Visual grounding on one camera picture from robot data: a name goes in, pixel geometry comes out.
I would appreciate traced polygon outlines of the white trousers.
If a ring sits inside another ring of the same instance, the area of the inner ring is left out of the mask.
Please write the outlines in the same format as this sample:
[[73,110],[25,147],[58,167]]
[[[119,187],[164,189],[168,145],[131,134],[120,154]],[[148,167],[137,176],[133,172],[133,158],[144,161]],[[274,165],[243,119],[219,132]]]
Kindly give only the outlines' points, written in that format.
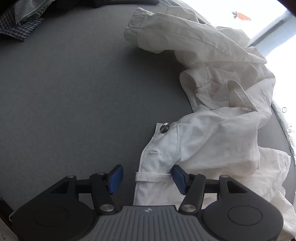
[[165,13],[136,9],[124,36],[145,51],[174,51],[186,68],[180,83],[193,110],[169,128],[157,124],[140,156],[134,205],[180,206],[183,196],[170,174],[174,165],[209,179],[228,175],[281,212],[279,240],[294,238],[295,210],[283,188],[290,156],[257,142],[272,115],[275,77],[248,37],[201,24],[180,6]]

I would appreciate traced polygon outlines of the checkered shirt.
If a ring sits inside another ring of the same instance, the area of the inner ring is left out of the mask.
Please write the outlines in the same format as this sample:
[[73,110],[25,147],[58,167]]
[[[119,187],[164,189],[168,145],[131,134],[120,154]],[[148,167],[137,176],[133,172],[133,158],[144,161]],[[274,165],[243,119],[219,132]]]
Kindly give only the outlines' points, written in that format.
[[26,41],[29,35],[36,30],[44,19],[40,16],[29,17],[21,23],[16,23],[14,8],[10,8],[1,15],[1,34]]

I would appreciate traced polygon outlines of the grey garment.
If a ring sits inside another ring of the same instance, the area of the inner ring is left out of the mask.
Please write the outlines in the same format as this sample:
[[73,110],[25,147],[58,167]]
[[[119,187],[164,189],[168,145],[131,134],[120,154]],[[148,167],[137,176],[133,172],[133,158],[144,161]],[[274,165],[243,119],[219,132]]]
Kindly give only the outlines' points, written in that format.
[[54,0],[19,0],[14,5],[15,21],[19,24],[21,21],[40,13]]

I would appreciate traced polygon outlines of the black garment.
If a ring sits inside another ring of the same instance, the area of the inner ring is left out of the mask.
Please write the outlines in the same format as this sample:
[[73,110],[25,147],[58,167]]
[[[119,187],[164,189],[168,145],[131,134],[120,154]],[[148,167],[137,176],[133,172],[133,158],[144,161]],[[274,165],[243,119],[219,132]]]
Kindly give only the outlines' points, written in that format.
[[[1,15],[10,8],[14,8],[16,1],[1,1]],[[159,1],[54,1],[60,5],[59,9],[71,9],[76,6],[86,6],[91,8],[99,8],[110,4],[159,4]]]

